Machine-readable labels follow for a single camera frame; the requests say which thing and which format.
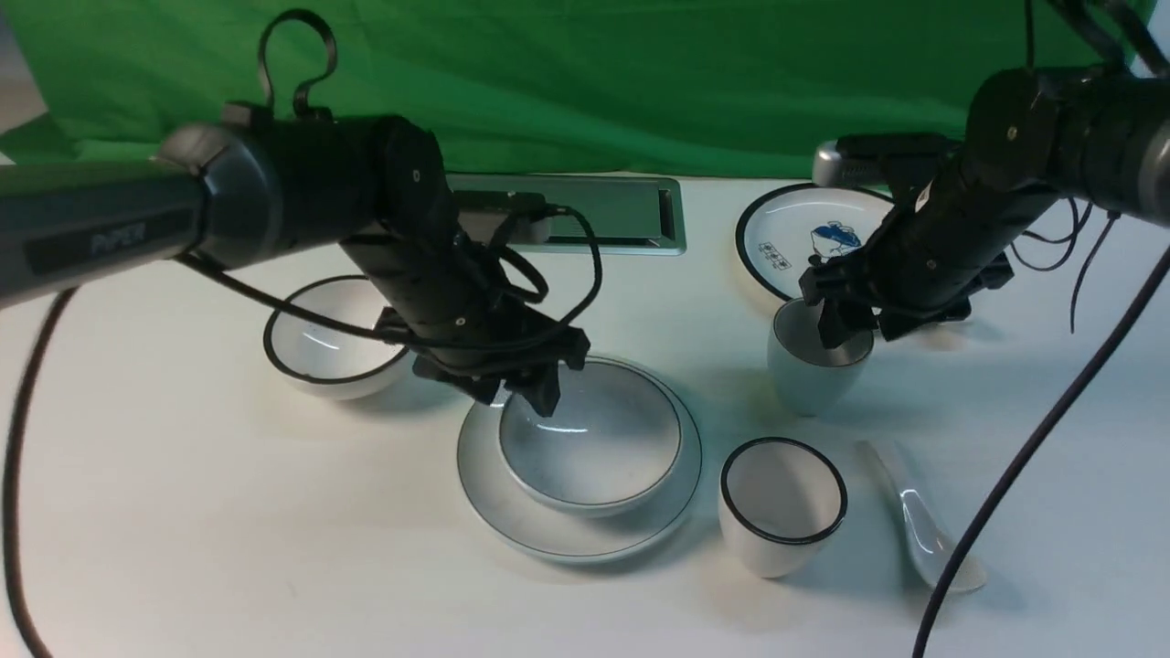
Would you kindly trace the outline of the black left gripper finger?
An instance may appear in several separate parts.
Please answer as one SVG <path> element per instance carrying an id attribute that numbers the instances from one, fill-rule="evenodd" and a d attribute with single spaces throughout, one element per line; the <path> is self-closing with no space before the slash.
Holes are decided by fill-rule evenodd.
<path id="1" fill-rule="evenodd" d="M 521 366 L 508 375 L 508 388 L 542 418 L 550 418 L 560 400 L 559 362 Z"/>
<path id="2" fill-rule="evenodd" d="M 457 391 L 464 393 L 472 400 L 476 400 L 477 404 L 488 405 L 488 407 L 493 404 L 500 388 L 503 385 L 503 379 L 497 375 L 472 376 L 447 372 L 446 382 L 450 388 L 456 388 Z"/>

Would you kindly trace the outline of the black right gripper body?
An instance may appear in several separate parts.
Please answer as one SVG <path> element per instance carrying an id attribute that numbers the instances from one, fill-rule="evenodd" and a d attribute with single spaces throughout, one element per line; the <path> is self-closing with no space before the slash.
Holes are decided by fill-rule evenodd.
<path id="1" fill-rule="evenodd" d="M 908 265 L 896 265 L 882 259 L 880 251 L 862 247 L 827 261 L 811 258 L 801 275 L 801 293 L 811 306 L 819 306 L 824 297 L 855 303 L 860 333 L 895 341 L 923 325 L 969 318 L 971 296 L 999 289 L 1012 277 L 1004 253 L 982 268 L 954 270 L 931 259 L 911 258 Z"/>

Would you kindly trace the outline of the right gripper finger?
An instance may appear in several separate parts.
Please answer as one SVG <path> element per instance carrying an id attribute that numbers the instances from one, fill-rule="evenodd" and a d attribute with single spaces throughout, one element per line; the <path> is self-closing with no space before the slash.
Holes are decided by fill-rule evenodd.
<path id="1" fill-rule="evenodd" d="M 855 303 L 824 297 L 819 308 L 815 333 L 823 343 L 823 349 L 840 348 L 860 334 L 860 321 L 856 320 L 860 308 Z"/>

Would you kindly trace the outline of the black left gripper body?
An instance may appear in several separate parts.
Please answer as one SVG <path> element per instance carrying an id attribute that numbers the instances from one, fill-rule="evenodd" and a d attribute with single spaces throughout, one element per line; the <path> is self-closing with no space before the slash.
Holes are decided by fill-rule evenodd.
<path id="1" fill-rule="evenodd" d="M 410 333 L 402 313 L 386 307 L 377 318 L 378 333 L 404 334 L 417 352 L 412 373 L 450 385 L 545 385 L 559 366 L 580 369 L 590 352 L 589 336 L 577 325 L 559 325 L 541 311 L 522 311 L 515 321 L 494 317 L 488 324 L 464 320 L 454 334 L 426 340 Z"/>

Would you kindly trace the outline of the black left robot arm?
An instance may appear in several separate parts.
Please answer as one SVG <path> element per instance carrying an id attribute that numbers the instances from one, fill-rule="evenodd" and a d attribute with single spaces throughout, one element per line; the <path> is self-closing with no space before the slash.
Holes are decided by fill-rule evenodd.
<path id="1" fill-rule="evenodd" d="M 262 302 L 230 270 L 338 245 L 385 297 L 372 328 L 337 333 L 397 343 L 419 377 L 493 400 L 498 388 L 541 414 L 559 400 L 562 366 L 590 342 L 572 322 L 601 290 L 601 263 L 560 320 L 548 285 L 511 249 L 539 222 L 571 214 L 537 193 L 450 191 L 436 138 L 401 117 L 197 123 L 147 162 L 4 167 L 4 307 L 159 260 Z"/>

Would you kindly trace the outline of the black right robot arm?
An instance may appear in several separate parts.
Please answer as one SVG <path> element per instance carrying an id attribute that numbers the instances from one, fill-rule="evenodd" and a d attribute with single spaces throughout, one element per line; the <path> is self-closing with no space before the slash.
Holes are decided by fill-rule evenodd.
<path id="1" fill-rule="evenodd" d="M 819 349 L 966 318 L 971 296 L 1011 280 L 1010 245 L 1062 198 L 1166 226 L 1168 91 L 1166 76 L 1010 69 L 979 87 L 961 140 L 824 143 L 815 185 L 885 185 L 893 205 L 865 245 L 810 258 L 799 286 Z"/>

